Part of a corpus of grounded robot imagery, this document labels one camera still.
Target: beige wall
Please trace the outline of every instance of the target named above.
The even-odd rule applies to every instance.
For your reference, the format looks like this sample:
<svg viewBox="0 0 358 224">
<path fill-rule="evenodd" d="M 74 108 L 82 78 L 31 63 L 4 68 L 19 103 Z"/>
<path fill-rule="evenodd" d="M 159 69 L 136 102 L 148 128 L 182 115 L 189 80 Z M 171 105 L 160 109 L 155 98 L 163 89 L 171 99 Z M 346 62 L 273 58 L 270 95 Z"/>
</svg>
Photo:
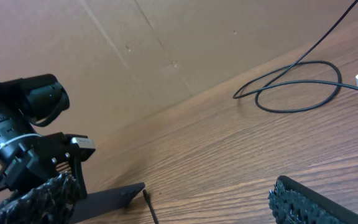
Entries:
<svg viewBox="0 0 358 224">
<path fill-rule="evenodd" d="M 71 108 L 41 132 L 100 140 L 315 41 L 351 1 L 0 0 L 0 79 L 55 74 Z"/>
</svg>

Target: wooden table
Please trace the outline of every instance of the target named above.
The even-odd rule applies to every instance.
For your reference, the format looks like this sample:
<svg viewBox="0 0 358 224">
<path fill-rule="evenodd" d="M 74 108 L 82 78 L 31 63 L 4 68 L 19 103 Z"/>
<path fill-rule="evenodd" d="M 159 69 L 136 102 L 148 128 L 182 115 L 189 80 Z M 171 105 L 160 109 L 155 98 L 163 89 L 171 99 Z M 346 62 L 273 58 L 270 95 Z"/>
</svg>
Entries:
<svg viewBox="0 0 358 224">
<path fill-rule="evenodd" d="M 295 114 L 262 111 L 253 97 L 231 98 L 245 82 L 292 63 L 312 44 L 110 134 L 84 163 L 88 191 L 145 182 L 160 223 L 272 223 L 268 192 L 287 175 L 358 213 L 358 91 L 342 89 L 325 106 Z M 355 85 L 358 21 L 335 31 L 306 60 L 334 63 L 344 83 Z M 326 65 L 305 65 L 279 81 L 294 79 L 335 81 L 336 75 Z M 333 89 L 285 86 L 263 92 L 260 101 L 300 108 Z M 88 222 L 153 220 L 139 195 L 128 209 Z"/>
</svg>

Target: wall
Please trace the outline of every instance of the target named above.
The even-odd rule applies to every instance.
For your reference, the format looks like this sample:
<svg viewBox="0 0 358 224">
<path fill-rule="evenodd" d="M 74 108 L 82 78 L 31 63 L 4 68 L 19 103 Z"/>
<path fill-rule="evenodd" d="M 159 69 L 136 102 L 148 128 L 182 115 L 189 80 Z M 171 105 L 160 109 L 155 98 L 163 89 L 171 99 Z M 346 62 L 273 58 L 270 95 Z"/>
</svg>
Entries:
<svg viewBox="0 0 358 224">
<path fill-rule="evenodd" d="M 55 74 L 71 108 L 40 132 L 100 142 L 315 41 L 351 2 L 0 0 L 0 80 Z"/>
</svg>

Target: wood grain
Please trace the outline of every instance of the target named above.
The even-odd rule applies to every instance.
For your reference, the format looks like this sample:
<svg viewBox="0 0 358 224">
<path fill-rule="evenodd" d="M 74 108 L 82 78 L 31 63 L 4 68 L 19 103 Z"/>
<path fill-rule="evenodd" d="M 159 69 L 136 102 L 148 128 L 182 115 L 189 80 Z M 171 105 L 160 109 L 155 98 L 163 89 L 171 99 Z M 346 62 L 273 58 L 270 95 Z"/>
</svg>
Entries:
<svg viewBox="0 0 358 224">
<path fill-rule="evenodd" d="M 177 106 L 111 134 L 84 164 L 90 192 L 144 181 L 161 223 L 272 223 L 268 192 L 287 175 L 358 213 L 358 92 L 342 89 L 327 105 L 295 114 L 233 100 L 243 83 L 289 64 L 311 44 L 256 67 Z M 307 56 L 339 67 L 344 83 L 358 74 L 358 21 L 334 32 Z M 335 80 L 324 65 L 286 79 Z M 251 88 L 265 83 L 262 80 Z M 293 85 L 266 91 L 272 108 L 300 108 L 333 90 Z M 153 223 L 142 197 L 127 210 L 87 223 Z"/>
</svg>

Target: zip tie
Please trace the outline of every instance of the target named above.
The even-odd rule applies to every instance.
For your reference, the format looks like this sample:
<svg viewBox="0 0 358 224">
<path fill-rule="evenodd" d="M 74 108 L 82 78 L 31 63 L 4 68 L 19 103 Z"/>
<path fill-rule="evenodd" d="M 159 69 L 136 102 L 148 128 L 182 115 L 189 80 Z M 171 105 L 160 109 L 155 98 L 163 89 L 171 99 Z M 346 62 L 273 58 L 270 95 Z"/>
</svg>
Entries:
<svg viewBox="0 0 358 224">
<path fill-rule="evenodd" d="M 42 135 L 40 134 L 35 134 L 35 133 L 30 133 L 30 134 L 22 134 L 21 136 L 18 136 L 18 137 L 14 137 L 6 142 L 2 142 L 0 143 L 0 150 L 5 148 L 7 145 L 9 145 L 10 143 L 16 141 L 16 140 L 19 140 L 19 139 L 22 139 L 22 138 L 27 138 L 27 137 L 32 137 L 32 136 L 37 136 L 37 137 L 42 137 Z"/>
</svg>

